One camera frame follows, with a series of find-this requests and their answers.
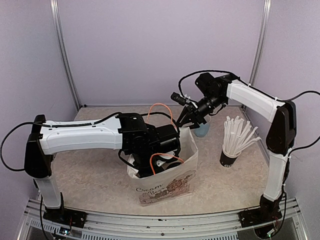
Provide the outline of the white paper takeout bag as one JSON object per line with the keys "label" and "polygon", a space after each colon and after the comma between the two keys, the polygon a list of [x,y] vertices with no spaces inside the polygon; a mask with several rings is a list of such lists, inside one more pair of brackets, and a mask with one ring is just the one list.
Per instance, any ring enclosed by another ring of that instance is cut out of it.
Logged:
{"label": "white paper takeout bag", "polygon": [[164,171],[144,178],[136,177],[134,168],[127,167],[130,184],[141,206],[166,202],[192,193],[199,150],[190,128],[180,129],[180,144],[181,151],[175,162],[182,164],[177,167],[166,170],[171,163],[165,163]]}

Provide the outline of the black cup holding straws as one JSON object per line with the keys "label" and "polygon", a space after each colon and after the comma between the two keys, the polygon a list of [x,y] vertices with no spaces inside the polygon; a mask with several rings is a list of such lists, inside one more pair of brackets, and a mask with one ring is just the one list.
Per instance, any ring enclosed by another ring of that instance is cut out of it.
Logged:
{"label": "black cup holding straws", "polygon": [[236,159],[240,156],[241,153],[242,152],[236,155],[230,155],[224,149],[222,149],[219,162],[223,167],[229,168],[235,163]]}

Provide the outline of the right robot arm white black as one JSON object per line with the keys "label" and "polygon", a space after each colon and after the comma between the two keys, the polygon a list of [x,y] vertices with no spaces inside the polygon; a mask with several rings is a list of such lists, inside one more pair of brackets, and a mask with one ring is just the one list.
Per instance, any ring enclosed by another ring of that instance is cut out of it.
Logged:
{"label": "right robot arm white black", "polygon": [[278,212],[279,204],[285,194],[285,182],[290,171],[290,152],[297,134],[296,105],[291,100],[280,100],[245,83],[230,71],[220,70],[220,76],[212,76],[213,70],[196,71],[195,85],[203,97],[195,101],[179,92],[170,98],[183,106],[177,124],[199,128],[205,124],[205,116],[212,115],[214,109],[226,105],[230,100],[239,102],[256,112],[270,123],[265,138],[269,155],[268,178],[263,195],[260,197],[256,218],[266,222]]}

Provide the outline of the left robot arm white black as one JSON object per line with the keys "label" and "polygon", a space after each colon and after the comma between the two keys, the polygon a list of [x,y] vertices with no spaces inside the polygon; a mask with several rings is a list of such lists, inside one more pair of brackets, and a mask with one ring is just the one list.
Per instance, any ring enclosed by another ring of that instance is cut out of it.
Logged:
{"label": "left robot arm white black", "polygon": [[180,130],[174,123],[156,127],[138,113],[115,112],[99,120],[57,122],[38,115],[28,137],[24,170],[31,176],[42,196],[44,206],[57,221],[70,218],[64,207],[51,168],[54,155],[60,152],[111,149],[133,156],[130,167],[141,177],[163,170],[157,165],[171,163],[181,151]]}

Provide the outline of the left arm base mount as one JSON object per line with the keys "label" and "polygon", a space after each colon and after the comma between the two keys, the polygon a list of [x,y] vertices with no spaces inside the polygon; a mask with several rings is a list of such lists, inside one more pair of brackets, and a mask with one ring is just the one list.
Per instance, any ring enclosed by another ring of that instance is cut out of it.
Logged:
{"label": "left arm base mount", "polygon": [[43,218],[54,223],[83,229],[87,219],[87,213],[67,208],[63,210],[47,209],[43,214]]}

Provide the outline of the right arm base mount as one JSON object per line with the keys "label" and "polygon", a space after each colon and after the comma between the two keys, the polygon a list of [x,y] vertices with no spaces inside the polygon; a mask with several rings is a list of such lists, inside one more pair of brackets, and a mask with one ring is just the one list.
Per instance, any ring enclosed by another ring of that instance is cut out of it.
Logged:
{"label": "right arm base mount", "polygon": [[272,222],[276,218],[281,219],[283,217],[279,209],[272,213],[263,213],[260,207],[240,211],[238,216],[242,228]]}

